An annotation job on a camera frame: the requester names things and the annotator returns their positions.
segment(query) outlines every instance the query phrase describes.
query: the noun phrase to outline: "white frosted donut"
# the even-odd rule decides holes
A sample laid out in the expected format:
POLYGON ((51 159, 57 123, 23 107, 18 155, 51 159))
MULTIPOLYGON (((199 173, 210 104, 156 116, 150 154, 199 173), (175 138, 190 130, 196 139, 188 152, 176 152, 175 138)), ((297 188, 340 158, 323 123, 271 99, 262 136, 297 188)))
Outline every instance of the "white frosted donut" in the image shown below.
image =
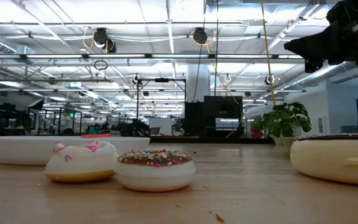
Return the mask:
POLYGON ((196 168, 180 151, 132 151, 118 158, 114 170, 125 187, 144 192, 166 192, 190 184, 196 168))
POLYGON ((358 184, 358 134, 296 138, 291 163, 306 175, 358 184))
POLYGON ((44 174, 56 182, 91 182, 115 174, 118 153, 110 142, 91 141, 87 146, 64 146, 58 141, 44 174))

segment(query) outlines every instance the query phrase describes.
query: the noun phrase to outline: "white bowl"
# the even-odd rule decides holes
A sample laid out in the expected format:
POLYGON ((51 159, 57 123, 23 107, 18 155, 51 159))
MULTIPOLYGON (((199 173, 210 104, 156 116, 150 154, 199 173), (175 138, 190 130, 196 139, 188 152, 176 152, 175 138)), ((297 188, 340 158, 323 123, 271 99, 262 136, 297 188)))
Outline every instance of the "white bowl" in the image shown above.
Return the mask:
POLYGON ((130 150, 142 151, 149 145, 149 138, 110 137, 83 139, 79 136, 2 136, 0 137, 0 163, 19 165, 46 165, 53 156, 55 142, 67 146, 80 146, 92 140, 108 141, 118 154, 130 150))

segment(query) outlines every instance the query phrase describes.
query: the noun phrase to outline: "yellow cable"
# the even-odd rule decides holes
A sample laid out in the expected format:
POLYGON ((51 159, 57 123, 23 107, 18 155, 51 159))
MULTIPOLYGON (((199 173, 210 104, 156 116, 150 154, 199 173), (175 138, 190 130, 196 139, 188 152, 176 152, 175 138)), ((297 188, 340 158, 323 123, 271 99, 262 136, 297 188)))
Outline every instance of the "yellow cable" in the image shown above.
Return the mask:
POLYGON ((264 32, 265 32, 265 46, 266 46, 266 55, 267 55, 267 66, 268 66, 268 80, 270 82, 270 92, 272 94, 273 105, 276 105, 276 98, 274 97, 274 90, 273 90, 273 77, 272 77, 272 70, 270 69, 270 57, 269 57, 269 47, 267 45, 267 32, 266 32, 266 21, 265 21, 265 9, 264 9, 264 1, 260 0, 260 5, 262 6, 262 17, 264 23, 264 32))
POLYGON ((84 44, 84 46, 87 48, 87 49, 91 49, 93 47, 93 35, 92 35, 92 43, 91 43, 91 46, 88 46, 86 43, 85 43, 85 36, 86 36, 86 29, 84 30, 84 39, 82 39, 82 43, 84 44))

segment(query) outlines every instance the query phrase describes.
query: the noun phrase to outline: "wooden tabletop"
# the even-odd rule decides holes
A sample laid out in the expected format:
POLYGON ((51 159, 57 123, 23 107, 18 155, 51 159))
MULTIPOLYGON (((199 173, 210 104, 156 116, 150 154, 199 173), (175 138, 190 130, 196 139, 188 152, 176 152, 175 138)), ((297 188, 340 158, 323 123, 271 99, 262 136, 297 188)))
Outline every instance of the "wooden tabletop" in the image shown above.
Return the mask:
POLYGON ((0 164, 0 223, 219 223, 216 213, 225 223, 358 223, 358 186, 299 174, 272 146, 149 148, 191 153, 192 184, 167 193, 127 190, 115 178, 56 184, 43 167, 0 164))

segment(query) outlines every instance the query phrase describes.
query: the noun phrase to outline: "hanging cable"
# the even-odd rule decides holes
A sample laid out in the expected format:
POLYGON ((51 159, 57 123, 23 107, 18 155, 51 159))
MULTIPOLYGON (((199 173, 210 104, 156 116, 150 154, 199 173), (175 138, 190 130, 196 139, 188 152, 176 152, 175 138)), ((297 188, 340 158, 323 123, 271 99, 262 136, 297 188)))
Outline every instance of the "hanging cable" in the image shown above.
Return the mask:
POLYGON ((216 76, 218 74, 218 44, 219 44, 219 0, 216 0, 216 58, 215 58, 215 84, 214 96, 216 96, 216 76))
POLYGON ((88 45, 85 43, 86 30, 87 30, 87 28, 85 28, 85 30, 84 30, 84 39, 82 39, 82 43, 84 44, 84 46, 85 46, 87 49, 91 49, 91 48, 93 47, 93 35, 92 35, 92 43, 91 43, 91 46, 88 46, 88 45))
POLYGON ((264 32, 265 32, 265 47, 266 47, 266 56, 267 56, 267 66, 268 66, 268 80, 270 82, 270 92, 273 99, 273 105, 276 105, 276 99, 274 97, 274 90, 273 90, 273 77, 272 77, 272 70, 270 68, 270 56, 269 56, 269 47, 267 45, 267 32, 266 32, 266 21, 265 21, 265 9, 264 9, 264 0, 260 0, 260 5, 262 7, 262 18, 264 23, 264 32))
MULTIPOLYGON (((203 22, 203 30, 205 30, 205 10, 206 10, 206 4, 205 1, 204 4, 204 22, 203 22)), ((200 44, 200 57, 198 58, 198 68, 197 68, 197 77, 196 77, 196 87, 194 89, 194 96, 193 96, 193 102, 196 100, 196 93, 197 93, 197 85, 198 85, 198 75, 200 74, 200 64, 201 64, 201 53, 203 51, 203 45, 200 44)))

